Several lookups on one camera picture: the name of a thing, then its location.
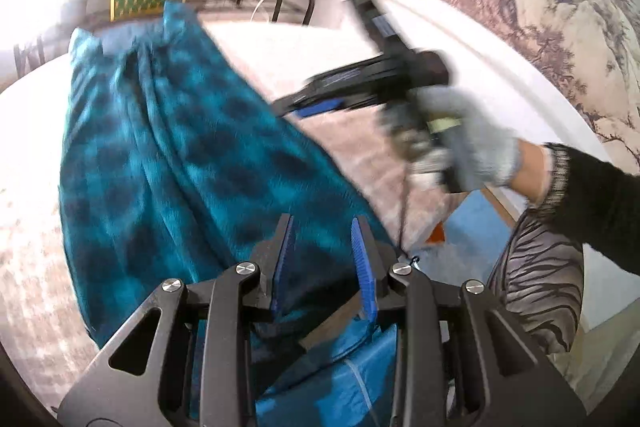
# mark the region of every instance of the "blue gripper pad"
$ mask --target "blue gripper pad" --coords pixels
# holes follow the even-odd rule
[[[353,251],[353,260],[356,265],[356,273],[358,274],[358,283],[360,284],[362,308],[364,309],[367,319],[370,322],[375,322],[378,316],[376,280],[374,279],[373,270],[369,264],[367,248],[357,217],[354,217],[353,221],[351,221],[351,251]]]
[[[310,116],[315,116],[316,114],[332,111],[337,107],[340,107],[341,103],[341,98],[332,98],[331,100],[324,100],[324,102],[316,103],[316,105],[310,105],[309,107],[299,109],[295,114],[299,118],[308,118]]]
[[[290,263],[286,263],[286,258],[293,254],[296,248],[296,230],[293,227],[293,216],[289,217],[287,223],[287,231],[284,235],[284,241],[280,246],[280,252],[278,255],[278,264],[276,265],[275,273],[273,275],[273,298],[271,299],[271,311],[278,313],[280,311],[280,304],[282,302],[282,289],[284,284],[281,281],[287,280],[287,266]]]

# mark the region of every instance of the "orange object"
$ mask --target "orange object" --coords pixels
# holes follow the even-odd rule
[[[444,241],[445,241],[444,227],[441,221],[433,229],[433,232],[431,232],[431,235],[425,241],[425,243],[427,245],[434,245],[435,243],[444,243]]]

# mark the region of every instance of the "black sleeve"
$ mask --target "black sleeve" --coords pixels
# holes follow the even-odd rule
[[[540,219],[640,275],[640,177],[571,147],[546,147],[554,166]]]

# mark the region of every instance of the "zebra print pants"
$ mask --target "zebra print pants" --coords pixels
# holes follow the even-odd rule
[[[487,286],[546,354],[571,349],[582,308],[582,245],[552,232],[527,210]]]

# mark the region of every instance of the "gray work glove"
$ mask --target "gray work glove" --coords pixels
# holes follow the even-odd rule
[[[453,138],[455,148],[463,152],[444,158],[443,151],[433,149],[420,132],[414,132],[414,142],[407,146],[412,139],[408,140],[406,135],[409,125],[406,106],[387,104],[380,115],[380,123],[391,135],[399,155],[414,164],[412,171],[416,181],[420,182],[421,174],[433,178],[434,164],[441,162],[445,166],[448,162],[453,163],[460,179],[475,179],[497,186],[509,184],[520,166],[518,140],[511,130],[496,125],[468,94],[458,88],[420,87],[413,93],[422,116],[429,118],[436,128],[449,127],[442,135],[448,134],[449,142]]]

